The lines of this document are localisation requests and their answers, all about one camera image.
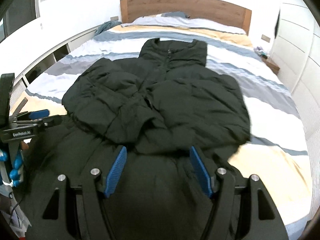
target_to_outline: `wooden headboard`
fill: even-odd
[[[224,25],[242,28],[248,34],[251,10],[221,0],[120,0],[123,23],[141,16],[182,11],[190,18],[209,19]]]

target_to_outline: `wall switch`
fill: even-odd
[[[264,41],[266,41],[266,42],[270,42],[270,38],[267,37],[266,35],[262,35],[262,36],[261,36],[261,39],[264,40]]]

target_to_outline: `window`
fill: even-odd
[[[3,19],[0,21],[0,42],[4,40]]]

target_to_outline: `bed sheet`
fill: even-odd
[[[65,114],[61,105],[64,93],[90,65],[102,57],[138,57],[151,38],[205,41],[206,67],[238,81],[252,136],[229,163],[245,177],[254,173],[261,177],[290,240],[297,239],[308,220],[312,196],[303,124],[290,92],[254,53],[250,39],[239,28],[176,17],[143,17],[116,26],[87,41],[35,79],[21,96],[28,98],[23,111],[47,108],[51,114]]]

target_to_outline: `dark fabric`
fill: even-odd
[[[236,80],[205,68],[206,55],[202,41],[152,39],[138,58],[102,58],[79,76],[62,99],[68,115],[25,157],[22,208],[31,223],[59,174],[77,184],[90,169],[103,170],[122,144],[128,160],[103,205],[116,239],[199,239],[212,203],[201,192],[189,148],[197,145],[231,169],[228,158],[250,140]]]
[[[280,24],[280,12],[279,12],[278,20],[277,20],[276,27],[275,27],[275,37],[277,37],[277,35],[278,35],[279,24]]]
[[[184,12],[167,12],[167,13],[161,14],[161,16],[162,17],[181,17],[181,18],[184,18],[184,19],[190,17]]]

